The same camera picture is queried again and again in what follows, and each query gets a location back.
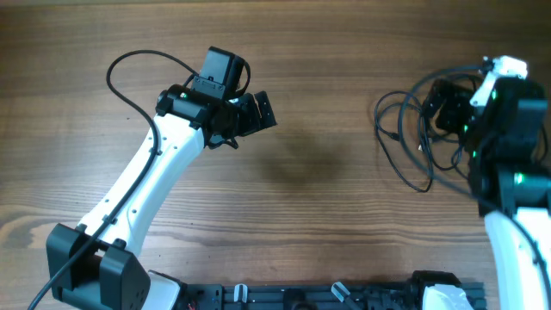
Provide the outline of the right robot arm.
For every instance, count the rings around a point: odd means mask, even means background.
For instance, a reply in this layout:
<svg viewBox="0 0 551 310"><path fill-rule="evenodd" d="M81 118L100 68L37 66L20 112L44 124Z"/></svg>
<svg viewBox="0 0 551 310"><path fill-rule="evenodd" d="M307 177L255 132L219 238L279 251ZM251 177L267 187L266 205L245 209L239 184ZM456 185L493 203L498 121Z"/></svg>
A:
<svg viewBox="0 0 551 310"><path fill-rule="evenodd" d="M438 78L424 112L457 134L469 153L468 184L496 264L503 309L550 307L550 170L536 159L548 110L541 85L494 79L473 107L474 91Z"/></svg>

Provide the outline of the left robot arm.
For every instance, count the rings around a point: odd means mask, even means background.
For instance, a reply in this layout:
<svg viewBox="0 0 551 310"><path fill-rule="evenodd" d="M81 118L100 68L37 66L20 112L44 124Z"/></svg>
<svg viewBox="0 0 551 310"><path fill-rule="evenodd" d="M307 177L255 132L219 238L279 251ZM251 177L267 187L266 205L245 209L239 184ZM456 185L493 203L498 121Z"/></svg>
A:
<svg viewBox="0 0 551 310"><path fill-rule="evenodd" d="M76 226L46 240L43 292L80 309L183 309L188 287L139 261L145 236L176 181L205 149L276 124L265 92L251 94L249 64L210 47L200 70L163 90L148 133L108 193Z"/></svg>

